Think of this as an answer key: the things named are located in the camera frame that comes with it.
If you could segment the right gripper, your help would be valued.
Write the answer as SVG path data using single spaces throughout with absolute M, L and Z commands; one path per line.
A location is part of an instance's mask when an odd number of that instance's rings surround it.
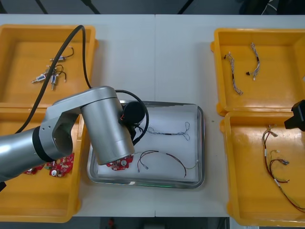
M 291 108 L 294 116 L 284 121 L 286 129 L 299 129 L 305 131 L 305 121 L 301 118 L 305 117 L 305 100 L 301 100 Z

